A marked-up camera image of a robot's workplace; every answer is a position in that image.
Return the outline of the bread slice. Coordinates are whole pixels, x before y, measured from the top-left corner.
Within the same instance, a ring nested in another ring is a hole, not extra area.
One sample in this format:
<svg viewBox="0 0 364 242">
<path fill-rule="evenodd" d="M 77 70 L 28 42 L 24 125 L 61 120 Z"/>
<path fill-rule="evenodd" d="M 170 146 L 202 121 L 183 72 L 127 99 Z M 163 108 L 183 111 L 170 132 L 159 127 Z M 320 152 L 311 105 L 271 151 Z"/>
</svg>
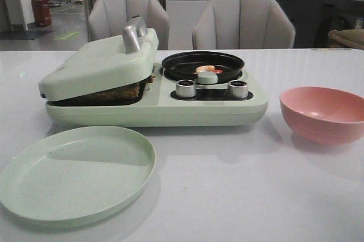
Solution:
<svg viewBox="0 0 364 242">
<path fill-rule="evenodd" d="M 62 100 L 61 102 L 104 102 L 112 100 L 129 100 L 139 96 L 140 83 L 133 83 L 118 88 L 90 93 L 74 98 Z"/>
<path fill-rule="evenodd" d="M 140 81 L 141 84 L 148 84 L 154 82 L 154 75 L 150 75 L 149 77 L 145 78 L 144 80 Z"/>
</svg>

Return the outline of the dark washing machine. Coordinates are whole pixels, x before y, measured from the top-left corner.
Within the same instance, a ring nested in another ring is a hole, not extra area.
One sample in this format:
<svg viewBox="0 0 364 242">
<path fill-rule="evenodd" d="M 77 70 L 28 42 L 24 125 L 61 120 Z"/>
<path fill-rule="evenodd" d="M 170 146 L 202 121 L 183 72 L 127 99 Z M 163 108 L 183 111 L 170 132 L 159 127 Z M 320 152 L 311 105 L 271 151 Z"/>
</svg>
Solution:
<svg viewBox="0 0 364 242">
<path fill-rule="evenodd" d="M 332 44 L 329 31 L 362 28 L 363 0 L 324 0 L 313 48 L 325 48 Z"/>
</svg>

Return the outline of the green breakfast maker lid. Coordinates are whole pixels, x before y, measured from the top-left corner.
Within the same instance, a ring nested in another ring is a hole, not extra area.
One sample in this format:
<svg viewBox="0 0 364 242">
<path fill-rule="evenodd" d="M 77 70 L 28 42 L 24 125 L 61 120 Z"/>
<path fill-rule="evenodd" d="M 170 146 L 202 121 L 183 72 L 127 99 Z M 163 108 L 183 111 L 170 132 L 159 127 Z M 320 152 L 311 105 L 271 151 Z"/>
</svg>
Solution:
<svg viewBox="0 0 364 242">
<path fill-rule="evenodd" d="M 82 46 L 39 83 L 48 101 L 61 101 L 140 82 L 152 74 L 159 40 L 153 28 L 138 38 L 140 51 L 127 53 L 122 35 Z"/>
</svg>

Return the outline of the green breakfast maker base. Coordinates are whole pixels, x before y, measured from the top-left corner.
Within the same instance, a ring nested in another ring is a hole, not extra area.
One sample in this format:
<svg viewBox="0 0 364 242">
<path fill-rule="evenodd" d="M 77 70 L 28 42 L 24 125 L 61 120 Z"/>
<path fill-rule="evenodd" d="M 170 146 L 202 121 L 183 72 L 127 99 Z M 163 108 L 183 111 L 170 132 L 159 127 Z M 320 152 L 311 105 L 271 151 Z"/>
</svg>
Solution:
<svg viewBox="0 0 364 242">
<path fill-rule="evenodd" d="M 258 121 L 267 109 L 267 96 L 245 66 L 234 80 L 248 84 L 248 96 L 235 99 L 227 83 L 219 84 L 213 72 L 200 72 L 196 96 L 177 97 L 176 80 L 164 75 L 162 63 L 154 60 L 154 82 L 141 84 L 139 96 L 129 100 L 100 102 L 48 101 L 53 121 L 63 126 L 115 125 L 126 127 L 246 125 Z"/>
</svg>

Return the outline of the silver knob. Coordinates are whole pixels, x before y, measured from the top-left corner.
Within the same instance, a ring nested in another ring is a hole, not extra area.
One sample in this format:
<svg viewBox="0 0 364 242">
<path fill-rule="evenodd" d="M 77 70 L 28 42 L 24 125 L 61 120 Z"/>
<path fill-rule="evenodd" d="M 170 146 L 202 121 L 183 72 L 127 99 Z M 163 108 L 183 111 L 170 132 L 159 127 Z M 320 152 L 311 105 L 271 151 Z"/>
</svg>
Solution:
<svg viewBox="0 0 364 242">
<path fill-rule="evenodd" d="M 248 96 L 248 84 L 242 80 L 232 80 L 227 84 L 227 94 L 235 99 L 244 99 Z"/>
<path fill-rule="evenodd" d="M 175 93 L 177 97 L 184 99 L 196 96 L 196 85 L 193 80 L 183 79 L 176 82 Z"/>
</svg>

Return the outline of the black round frying pan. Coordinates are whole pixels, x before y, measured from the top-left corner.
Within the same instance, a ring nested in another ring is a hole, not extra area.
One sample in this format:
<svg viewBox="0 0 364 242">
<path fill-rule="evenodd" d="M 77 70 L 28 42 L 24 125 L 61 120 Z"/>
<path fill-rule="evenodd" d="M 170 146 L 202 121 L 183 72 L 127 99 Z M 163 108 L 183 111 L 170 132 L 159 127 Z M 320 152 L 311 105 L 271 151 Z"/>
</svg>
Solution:
<svg viewBox="0 0 364 242">
<path fill-rule="evenodd" d="M 217 82 L 227 83 L 241 75 L 244 61 L 234 55 L 212 51 L 188 51 L 162 60 L 165 77 L 173 80 L 196 80 L 200 71 L 212 71 Z"/>
</svg>

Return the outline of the right grey chair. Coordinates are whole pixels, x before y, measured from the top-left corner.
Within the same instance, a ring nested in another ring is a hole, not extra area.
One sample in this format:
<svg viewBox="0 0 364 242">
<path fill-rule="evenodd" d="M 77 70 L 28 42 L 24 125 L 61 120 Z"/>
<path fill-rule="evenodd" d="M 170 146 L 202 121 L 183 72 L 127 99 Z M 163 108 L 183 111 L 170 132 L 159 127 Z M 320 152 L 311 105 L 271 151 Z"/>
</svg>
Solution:
<svg viewBox="0 0 364 242">
<path fill-rule="evenodd" d="M 276 0 L 208 0 L 192 45 L 195 50 L 292 48 L 295 34 Z"/>
</svg>

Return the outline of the beige cushion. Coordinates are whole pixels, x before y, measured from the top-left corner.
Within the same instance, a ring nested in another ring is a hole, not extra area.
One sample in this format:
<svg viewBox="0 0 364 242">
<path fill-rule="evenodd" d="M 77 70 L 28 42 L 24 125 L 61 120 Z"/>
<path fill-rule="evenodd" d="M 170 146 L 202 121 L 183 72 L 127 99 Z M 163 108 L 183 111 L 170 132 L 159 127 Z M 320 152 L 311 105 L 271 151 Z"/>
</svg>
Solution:
<svg viewBox="0 0 364 242">
<path fill-rule="evenodd" d="M 332 30 L 328 37 L 341 47 L 363 50 L 363 29 Z"/>
</svg>

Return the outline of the orange shrimp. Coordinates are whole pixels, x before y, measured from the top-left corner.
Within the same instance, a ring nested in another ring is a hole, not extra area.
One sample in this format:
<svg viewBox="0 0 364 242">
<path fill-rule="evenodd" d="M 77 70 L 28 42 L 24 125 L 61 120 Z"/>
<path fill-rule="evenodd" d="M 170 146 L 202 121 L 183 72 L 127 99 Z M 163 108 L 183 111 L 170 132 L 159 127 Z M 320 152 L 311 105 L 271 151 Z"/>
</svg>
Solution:
<svg viewBox="0 0 364 242">
<path fill-rule="evenodd" d="M 195 73 L 200 73 L 200 72 L 214 72 L 216 74 L 221 74 L 223 73 L 223 70 L 221 69 L 216 69 L 215 66 L 213 65 L 202 65 L 196 68 Z"/>
</svg>

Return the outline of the pink bowl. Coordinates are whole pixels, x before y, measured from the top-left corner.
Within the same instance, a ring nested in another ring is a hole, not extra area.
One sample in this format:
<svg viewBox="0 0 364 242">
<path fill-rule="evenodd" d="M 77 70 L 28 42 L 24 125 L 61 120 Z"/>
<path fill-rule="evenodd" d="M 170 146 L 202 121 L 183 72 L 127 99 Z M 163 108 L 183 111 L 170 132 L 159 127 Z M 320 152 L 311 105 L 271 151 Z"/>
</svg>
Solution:
<svg viewBox="0 0 364 242">
<path fill-rule="evenodd" d="M 363 97 L 332 88 L 297 87 L 280 95 L 287 125 L 323 145 L 344 145 L 363 137 Z"/>
</svg>

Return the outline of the left grey chair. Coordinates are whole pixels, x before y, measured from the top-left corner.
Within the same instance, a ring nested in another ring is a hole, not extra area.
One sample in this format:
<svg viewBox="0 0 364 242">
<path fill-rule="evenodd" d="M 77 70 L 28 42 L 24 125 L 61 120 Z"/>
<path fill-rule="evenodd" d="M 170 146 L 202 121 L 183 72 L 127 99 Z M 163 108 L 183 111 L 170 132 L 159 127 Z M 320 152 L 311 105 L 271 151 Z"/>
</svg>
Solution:
<svg viewBox="0 0 364 242">
<path fill-rule="evenodd" d="M 156 31 L 158 49 L 167 50 L 169 17 L 158 0 L 96 0 L 88 18 L 91 41 L 120 35 L 127 22 L 136 16 Z"/>
</svg>

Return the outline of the green round plate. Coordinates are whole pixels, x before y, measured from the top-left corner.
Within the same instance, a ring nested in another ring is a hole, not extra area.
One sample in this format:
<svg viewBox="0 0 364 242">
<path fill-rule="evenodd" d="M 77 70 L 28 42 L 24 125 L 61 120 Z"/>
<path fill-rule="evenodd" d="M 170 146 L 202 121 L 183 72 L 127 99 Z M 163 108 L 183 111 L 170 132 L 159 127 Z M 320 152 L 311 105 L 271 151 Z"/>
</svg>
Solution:
<svg viewBox="0 0 364 242">
<path fill-rule="evenodd" d="M 142 134 L 116 126 L 67 130 L 27 147 L 1 173 L 1 203 L 50 227 L 108 218 L 143 191 L 156 162 Z"/>
</svg>

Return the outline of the grey chair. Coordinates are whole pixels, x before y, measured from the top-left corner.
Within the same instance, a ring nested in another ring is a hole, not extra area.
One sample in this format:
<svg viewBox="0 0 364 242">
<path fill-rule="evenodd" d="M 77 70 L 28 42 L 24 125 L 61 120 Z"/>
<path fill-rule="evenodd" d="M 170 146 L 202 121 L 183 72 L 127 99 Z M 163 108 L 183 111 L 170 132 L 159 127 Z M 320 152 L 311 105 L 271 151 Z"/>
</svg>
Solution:
<svg viewBox="0 0 364 242">
<path fill-rule="evenodd" d="M 295 34 L 276 0 L 208 0 L 192 45 L 195 50 L 292 48 Z"/>
<path fill-rule="evenodd" d="M 136 16 L 156 31 L 158 49 L 167 50 L 169 17 L 158 0 L 96 0 L 88 18 L 91 41 L 120 35 L 127 22 Z"/>
</svg>

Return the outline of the red trash bin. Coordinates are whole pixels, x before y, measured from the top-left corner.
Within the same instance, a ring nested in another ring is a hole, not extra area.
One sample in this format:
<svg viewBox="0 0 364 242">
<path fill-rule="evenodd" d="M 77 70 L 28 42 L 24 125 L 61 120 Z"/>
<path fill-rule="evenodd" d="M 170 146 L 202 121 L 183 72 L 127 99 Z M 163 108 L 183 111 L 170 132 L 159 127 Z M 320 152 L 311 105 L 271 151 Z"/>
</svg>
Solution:
<svg viewBox="0 0 364 242">
<path fill-rule="evenodd" d="M 32 11 L 37 27 L 47 27 L 52 24 L 48 2 L 49 0 L 31 0 Z"/>
</svg>

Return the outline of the right silver knob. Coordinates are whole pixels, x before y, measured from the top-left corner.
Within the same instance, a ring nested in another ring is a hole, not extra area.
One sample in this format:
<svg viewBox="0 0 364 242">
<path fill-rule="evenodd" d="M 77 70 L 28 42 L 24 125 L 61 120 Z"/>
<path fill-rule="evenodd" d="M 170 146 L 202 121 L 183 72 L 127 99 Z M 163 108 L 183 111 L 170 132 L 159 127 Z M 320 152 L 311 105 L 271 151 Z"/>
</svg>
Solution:
<svg viewBox="0 0 364 242">
<path fill-rule="evenodd" d="M 248 84 L 242 80 L 232 80 L 227 84 L 227 94 L 235 99 L 244 99 L 248 96 Z"/>
</svg>

